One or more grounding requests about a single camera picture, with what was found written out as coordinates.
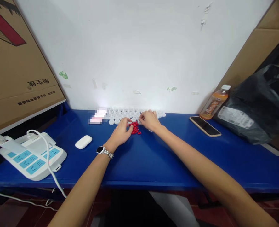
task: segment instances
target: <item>pile of red beads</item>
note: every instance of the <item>pile of red beads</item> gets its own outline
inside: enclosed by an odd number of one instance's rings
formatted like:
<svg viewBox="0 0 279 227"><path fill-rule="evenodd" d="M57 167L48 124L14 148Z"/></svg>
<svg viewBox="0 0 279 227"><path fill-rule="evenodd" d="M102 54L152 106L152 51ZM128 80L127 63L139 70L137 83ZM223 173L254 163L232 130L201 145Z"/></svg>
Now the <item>pile of red beads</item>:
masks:
<svg viewBox="0 0 279 227"><path fill-rule="evenodd" d="M142 134L140 131L139 131L139 124L137 122L132 122L131 124L129 124L129 126L133 125L133 131L132 131L132 135L134 134Z"/></svg>

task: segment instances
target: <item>smartphone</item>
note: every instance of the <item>smartphone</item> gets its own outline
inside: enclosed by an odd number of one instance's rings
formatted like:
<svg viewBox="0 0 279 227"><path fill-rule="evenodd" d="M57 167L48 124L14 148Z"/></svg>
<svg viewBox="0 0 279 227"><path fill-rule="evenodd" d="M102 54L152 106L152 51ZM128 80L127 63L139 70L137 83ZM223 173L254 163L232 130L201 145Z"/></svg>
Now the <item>smartphone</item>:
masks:
<svg viewBox="0 0 279 227"><path fill-rule="evenodd" d="M190 117L190 121L192 121L200 130L202 130L207 136L217 137L221 136L221 133L215 129L212 125L206 122L199 116Z"/></svg>

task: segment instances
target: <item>cardboard box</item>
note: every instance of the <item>cardboard box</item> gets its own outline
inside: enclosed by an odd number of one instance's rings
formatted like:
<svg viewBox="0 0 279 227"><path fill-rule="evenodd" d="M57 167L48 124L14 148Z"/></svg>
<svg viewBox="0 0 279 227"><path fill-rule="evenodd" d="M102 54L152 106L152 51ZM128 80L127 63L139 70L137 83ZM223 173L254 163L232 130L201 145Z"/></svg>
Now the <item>cardboard box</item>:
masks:
<svg viewBox="0 0 279 227"><path fill-rule="evenodd" d="M235 87L254 74L278 44L279 0L276 0L251 33L216 90L224 84Z"/></svg>
<svg viewBox="0 0 279 227"><path fill-rule="evenodd" d="M257 25L257 28L279 29L279 0L273 2Z"/></svg>
<svg viewBox="0 0 279 227"><path fill-rule="evenodd" d="M64 99L19 9L1 1L0 129Z"/></svg>
<svg viewBox="0 0 279 227"><path fill-rule="evenodd" d="M254 29L216 90L224 84L236 87L243 82L258 69L278 43L278 29Z"/></svg>

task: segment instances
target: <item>white wall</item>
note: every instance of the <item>white wall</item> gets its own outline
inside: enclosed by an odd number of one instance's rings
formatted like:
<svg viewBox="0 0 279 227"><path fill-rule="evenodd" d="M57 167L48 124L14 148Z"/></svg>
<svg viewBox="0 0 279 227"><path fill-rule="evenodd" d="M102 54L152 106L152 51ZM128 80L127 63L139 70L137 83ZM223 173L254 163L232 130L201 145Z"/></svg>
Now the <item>white wall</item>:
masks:
<svg viewBox="0 0 279 227"><path fill-rule="evenodd" d="M211 0L17 2L73 109L195 113L272 0L213 0L202 29ZM173 86L177 90L168 92Z"/></svg>

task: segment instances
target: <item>plastic bottle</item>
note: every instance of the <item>plastic bottle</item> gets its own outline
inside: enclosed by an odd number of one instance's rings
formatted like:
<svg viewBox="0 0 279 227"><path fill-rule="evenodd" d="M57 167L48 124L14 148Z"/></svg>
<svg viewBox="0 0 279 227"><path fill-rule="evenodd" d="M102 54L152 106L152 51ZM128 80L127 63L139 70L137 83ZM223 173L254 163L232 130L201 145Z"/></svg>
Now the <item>plastic bottle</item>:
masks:
<svg viewBox="0 0 279 227"><path fill-rule="evenodd" d="M228 90L230 89L230 85L223 85L220 90L214 92L206 105L203 107L199 116L204 120L210 120L216 111L221 107L221 105L228 98Z"/></svg>

